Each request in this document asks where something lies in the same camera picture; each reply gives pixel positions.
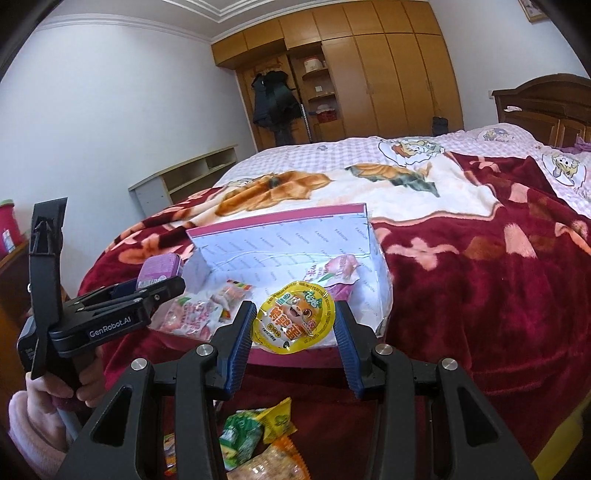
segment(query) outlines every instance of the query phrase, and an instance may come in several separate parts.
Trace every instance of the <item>yellow candy wrapper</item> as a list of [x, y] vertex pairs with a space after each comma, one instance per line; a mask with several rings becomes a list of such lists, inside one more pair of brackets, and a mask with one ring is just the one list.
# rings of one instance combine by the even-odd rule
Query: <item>yellow candy wrapper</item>
[[285, 355], [320, 342], [335, 323], [335, 303], [322, 287], [295, 281], [271, 295], [252, 322], [252, 340]]
[[263, 443], [273, 443], [279, 437], [297, 432], [296, 426], [291, 422], [291, 397], [259, 413], [255, 420], [265, 427]]

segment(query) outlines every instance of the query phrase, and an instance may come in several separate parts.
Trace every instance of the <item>wooden wardrobe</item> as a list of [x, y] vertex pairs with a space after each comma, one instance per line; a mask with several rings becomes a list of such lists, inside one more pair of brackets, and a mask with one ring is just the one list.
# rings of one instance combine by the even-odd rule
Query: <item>wooden wardrobe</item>
[[[462, 107], [447, 47], [425, 1], [356, 1], [311, 8], [247, 28], [212, 45], [216, 64], [236, 70], [252, 117], [251, 83], [257, 73], [280, 69], [310, 111], [301, 74], [306, 56], [322, 58], [335, 90], [337, 120], [317, 124], [313, 141], [378, 135], [430, 135], [434, 116], [449, 130], [463, 128]], [[274, 147], [272, 134], [251, 125], [260, 150]], [[307, 143], [303, 119], [294, 139]]]

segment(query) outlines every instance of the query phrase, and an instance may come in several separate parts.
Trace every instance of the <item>cardboard box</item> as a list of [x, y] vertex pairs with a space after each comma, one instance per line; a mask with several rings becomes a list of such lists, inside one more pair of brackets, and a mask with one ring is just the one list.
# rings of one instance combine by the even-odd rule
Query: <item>cardboard box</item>
[[[260, 306], [270, 295], [301, 280], [317, 263], [353, 254], [360, 279], [349, 305], [356, 320], [383, 333], [392, 309], [392, 283], [365, 204], [313, 207], [230, 220], [187, 231], [196, 246], [185, 272], [195, 275], [192, 291], [215, 291], [226, 280], [253, 285], [250, 300]], [[335, 334], [314, 347], [276, 355], [256, 345], [249, 362], [290, 367], [339, 367]]]

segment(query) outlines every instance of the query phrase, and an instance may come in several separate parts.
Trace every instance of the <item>wooden headboard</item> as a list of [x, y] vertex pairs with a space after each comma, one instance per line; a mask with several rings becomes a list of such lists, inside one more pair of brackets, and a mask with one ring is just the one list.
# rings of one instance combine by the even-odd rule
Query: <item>wooden headboard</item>
[[[591, 141], [591, 80], [559, 73], [512, 90], [492, 92], [499, 122], [518, 125], [552, 147], [571, 147], [577, 136]], [[522, 111], [507, 112], [516, 106]]]

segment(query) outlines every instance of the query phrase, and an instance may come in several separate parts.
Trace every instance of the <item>pink sleeve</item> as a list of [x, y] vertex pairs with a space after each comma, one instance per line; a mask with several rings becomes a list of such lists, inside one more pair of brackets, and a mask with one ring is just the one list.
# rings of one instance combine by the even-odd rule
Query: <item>pink sleeve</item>
[[42, 480], [53, 478], [66, 454], [42, 439], [29, 424], [27, 392], [17, 392], [8, 406], [9, 435], [19, 452]]

